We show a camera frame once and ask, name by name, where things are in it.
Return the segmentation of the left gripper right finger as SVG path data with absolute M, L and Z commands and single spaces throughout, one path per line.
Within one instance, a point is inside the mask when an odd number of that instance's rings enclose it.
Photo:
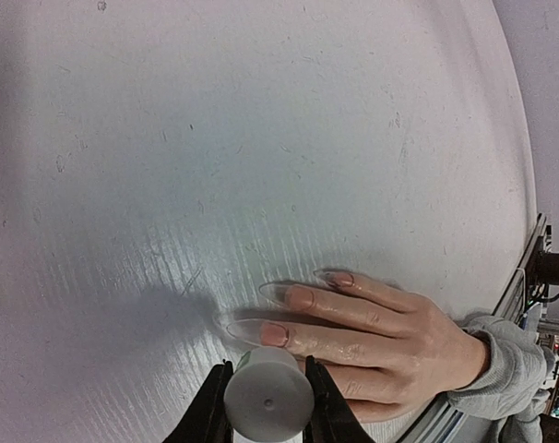
M 312 355 L 306 357 L 305 376 L 312 386 L 315 405 L 303 431 L 303 443 L 370 442 L 327 368 Z

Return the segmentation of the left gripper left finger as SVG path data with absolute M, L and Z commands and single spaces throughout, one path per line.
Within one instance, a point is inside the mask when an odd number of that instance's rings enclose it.
M 230 361 L 214 365 L 181 421 L 163 443 L 232 443 L 224 393 L 233 375 Z

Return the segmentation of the grey sleeved forearm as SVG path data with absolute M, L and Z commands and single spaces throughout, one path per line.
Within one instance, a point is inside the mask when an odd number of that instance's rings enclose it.
M 481 316 L 465 329 L 444 316 L 422 322 L 406 353 L 410 382 L 395 390 L 392 403 L 350 401 L 365 423 L 399 417 L 438 394 L 458 411 L 491 420 L 492 442 L 540 442 L 541 411 L 549 397 L 541 385 L 553 353 L 514 323 Z

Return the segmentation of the person's hand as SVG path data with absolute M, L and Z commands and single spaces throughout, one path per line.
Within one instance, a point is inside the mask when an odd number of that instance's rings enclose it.
M 282 307 L 279 316 L 236 319 L 226 330 L 238 341 L 324 362 L 360 422 L 413 412 L 489 368 L 489 345 L 429 298 L 350 271 L 316 276 L 323 285 L 261 286 L 261 295 Z

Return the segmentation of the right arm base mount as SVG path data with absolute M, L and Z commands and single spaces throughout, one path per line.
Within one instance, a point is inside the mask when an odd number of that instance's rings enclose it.
M 526 282 L 535 290 L 529 305 L 550 304 L 559 300 L 559 252 L 537 252 L 526 267 Z

